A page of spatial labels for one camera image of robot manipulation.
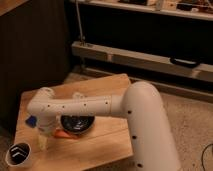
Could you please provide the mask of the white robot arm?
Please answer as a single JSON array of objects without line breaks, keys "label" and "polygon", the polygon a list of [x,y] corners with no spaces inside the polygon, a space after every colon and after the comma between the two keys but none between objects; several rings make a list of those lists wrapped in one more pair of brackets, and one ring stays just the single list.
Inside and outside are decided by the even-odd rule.
[{"label": "white robot arm", "polygon": [[170,123],[159,91],[150,83],[131,84],[121,95],[56,99],[50,88],[41,88],[27,106],[44,134],[54,128],[60,114],[112,116],[127,120],[137,171],[182,171]]}]

